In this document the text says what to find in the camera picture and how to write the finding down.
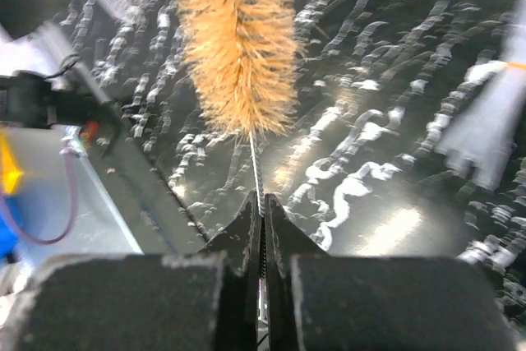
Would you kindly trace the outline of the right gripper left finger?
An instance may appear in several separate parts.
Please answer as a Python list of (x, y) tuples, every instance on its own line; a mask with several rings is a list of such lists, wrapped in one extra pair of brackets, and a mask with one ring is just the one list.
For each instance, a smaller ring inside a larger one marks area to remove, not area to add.
[(15, 350), (254, 350), (256, 196), (191, 255), (68, 254), (12, 307)]

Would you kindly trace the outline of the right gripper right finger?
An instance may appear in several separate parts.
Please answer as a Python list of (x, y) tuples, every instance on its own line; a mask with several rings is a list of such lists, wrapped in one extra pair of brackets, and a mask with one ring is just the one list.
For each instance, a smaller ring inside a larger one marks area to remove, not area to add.
[(513, 350), (491, 285), (448, 257), (330, 256), (265, 198), (273, 350)]

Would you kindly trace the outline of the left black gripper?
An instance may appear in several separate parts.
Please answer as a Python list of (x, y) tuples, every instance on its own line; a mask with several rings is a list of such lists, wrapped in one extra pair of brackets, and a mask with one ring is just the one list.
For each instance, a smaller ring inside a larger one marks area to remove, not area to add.
[(2, 124), (49, 129), (57, 124), (86, 127), (91, 122), (119, 132), (119, 116), (111, 102), (86, 83), (56, 90), (49, 79), (32, 72), (1, 77)]

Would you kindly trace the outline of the clear plastic pipettes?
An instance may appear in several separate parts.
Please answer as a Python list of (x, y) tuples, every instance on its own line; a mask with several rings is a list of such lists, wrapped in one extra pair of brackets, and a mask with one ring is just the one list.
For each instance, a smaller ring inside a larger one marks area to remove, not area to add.
[(511, 142), (525, 104), (525, 0), (518, 0), (498, 61), (470, 69), (468, 82), (483, 82), (482, 92), (442, 134), (435, 152), (446, 166), (464, 177), (474, 168), (472, 182), (494, 190), (511, 153)]

